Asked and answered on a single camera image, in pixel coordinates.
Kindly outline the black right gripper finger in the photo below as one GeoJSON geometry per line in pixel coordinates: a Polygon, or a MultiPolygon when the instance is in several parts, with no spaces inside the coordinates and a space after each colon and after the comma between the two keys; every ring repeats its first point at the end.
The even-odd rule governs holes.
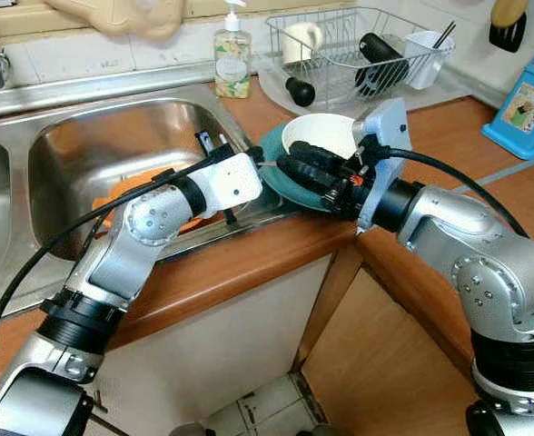
{"type": "Polygon", "coordinates": [[[288,154],[325,172],[357,172],[357,162],[353,159],[342,158],[328,149],[318,148],[305,141],[293,141],[288,154]]]}

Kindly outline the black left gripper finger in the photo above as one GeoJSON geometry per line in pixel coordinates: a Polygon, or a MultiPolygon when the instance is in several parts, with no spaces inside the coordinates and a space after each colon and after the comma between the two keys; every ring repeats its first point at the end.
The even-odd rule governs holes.
{"type": "Polygon", "coordinates": [[[275,163],[294,183],[318,195],[325,195],[342,182],[341,175],[325,159],[281,156],[275,163]]]}

